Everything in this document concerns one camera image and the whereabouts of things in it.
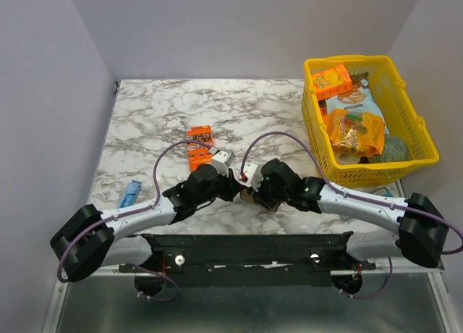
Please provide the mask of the brown cardboard box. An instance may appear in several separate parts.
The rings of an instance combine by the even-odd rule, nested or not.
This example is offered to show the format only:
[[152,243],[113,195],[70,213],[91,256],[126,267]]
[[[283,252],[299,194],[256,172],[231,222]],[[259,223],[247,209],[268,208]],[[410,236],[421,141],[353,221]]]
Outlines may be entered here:
[[265,201],[263,198],[259,198],[258,193],[254,191],[251,187],[244,188],[240,192],[239,197],[244,202],[251,203],[255,206],[259,206],[270,212],[276,212],[279,206],[281,205],[277,202],[269,202]]

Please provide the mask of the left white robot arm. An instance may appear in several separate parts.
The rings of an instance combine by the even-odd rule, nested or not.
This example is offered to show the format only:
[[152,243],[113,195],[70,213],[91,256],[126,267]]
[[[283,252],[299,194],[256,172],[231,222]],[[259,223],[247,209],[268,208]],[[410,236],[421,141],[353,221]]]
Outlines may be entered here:
[[60,282],[78,282],[100,268],[114,244],[137,232],[181,222],[215,199],[232,201],[244,188],[231,169],[222,174],[201,164],[189,177],[157,199],[121,209],[79,208],[51,238],[59,260]]

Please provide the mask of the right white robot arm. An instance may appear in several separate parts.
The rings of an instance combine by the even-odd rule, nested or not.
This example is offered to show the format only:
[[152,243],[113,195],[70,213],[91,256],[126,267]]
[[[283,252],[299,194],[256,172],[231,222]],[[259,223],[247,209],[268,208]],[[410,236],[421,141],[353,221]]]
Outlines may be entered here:
[[299,211],[337,214],[374,224],[372,233],[354,233],[333,251],[334,263],[349,269],[369,258],[403,256],[418,266],[434,269],[441,260],[449,228],[425,196],[417,201],[358,192],[317,177],[300,177],[284,162],[247,164],[253,201],[267,209],[285,203]]

